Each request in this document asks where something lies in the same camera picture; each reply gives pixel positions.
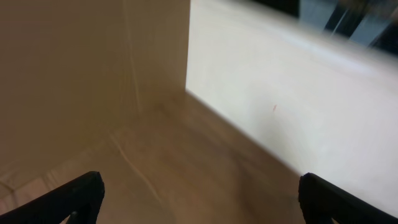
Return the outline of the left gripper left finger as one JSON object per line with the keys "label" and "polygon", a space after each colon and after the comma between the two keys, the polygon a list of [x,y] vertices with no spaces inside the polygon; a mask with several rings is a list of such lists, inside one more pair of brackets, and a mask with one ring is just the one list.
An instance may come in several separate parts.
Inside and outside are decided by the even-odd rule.
{"label": "left gripper left finger", "polygon": [[101,174],[90,171],[1,215],[1,223],[95,224],[104,195]]}

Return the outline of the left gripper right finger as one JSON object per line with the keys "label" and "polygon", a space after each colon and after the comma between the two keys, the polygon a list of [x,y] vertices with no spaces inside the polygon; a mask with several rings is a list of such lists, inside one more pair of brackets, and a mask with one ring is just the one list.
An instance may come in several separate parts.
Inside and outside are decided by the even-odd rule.
{"label": "left gripper right finger", "polygon": [[396,217],[313,173],[300,177],[298,201],[306,224],[334,222],[397,224]]}

